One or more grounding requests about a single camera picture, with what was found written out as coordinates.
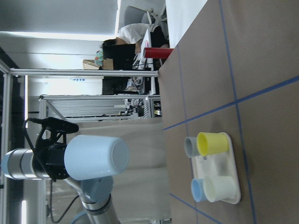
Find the computer monitor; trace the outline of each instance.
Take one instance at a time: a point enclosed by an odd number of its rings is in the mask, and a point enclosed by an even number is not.
[[[114,70],[133,70],[135,44],[103,46],[104,59],[113,59]]]

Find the white cup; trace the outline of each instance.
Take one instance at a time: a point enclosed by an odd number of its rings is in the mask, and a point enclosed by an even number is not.
[[[185,153],[188,158],[199,156],[199,151],[197,150],[197,137],[186,137],[185,142]]]
[[[127,144],[116,137],[78,135],[64,154],[67,173],[78,181],[119,174],[128,162]]]
[[[236,195],[237,187],[231,176],[206,176],[204,192],[209,202],[216,202]]]

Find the yellow cup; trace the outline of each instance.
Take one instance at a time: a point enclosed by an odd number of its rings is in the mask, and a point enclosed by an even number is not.
[[[197,149],[202,156],[228,151],[228,138],[224,133],[200,132],[197,135]]]

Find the chair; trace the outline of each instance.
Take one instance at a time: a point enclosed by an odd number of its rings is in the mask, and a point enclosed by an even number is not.
[[[164,33],[165,38],[168,38],[168,29],[167,29],[167,17],[159,16],[154,13],[152,8],[148,10],[143,10],[134,6],[127,6],[124,12],[124,26],[133,24],[133,23],[147,23],[158,24]]]

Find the white tray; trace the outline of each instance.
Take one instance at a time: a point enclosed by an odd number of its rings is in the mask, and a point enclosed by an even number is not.
[[[236,183],[236,195],[232,198],[224,199],[224,202],[237,204],[241,200],[240,184],[235,165],[235,156],[232,141],[227,133],[229,150],[224,153],[208,155],[206,159],[203,156],[192,157],[192,168],[195,179],[203,179],[206,176],[231,176]]]

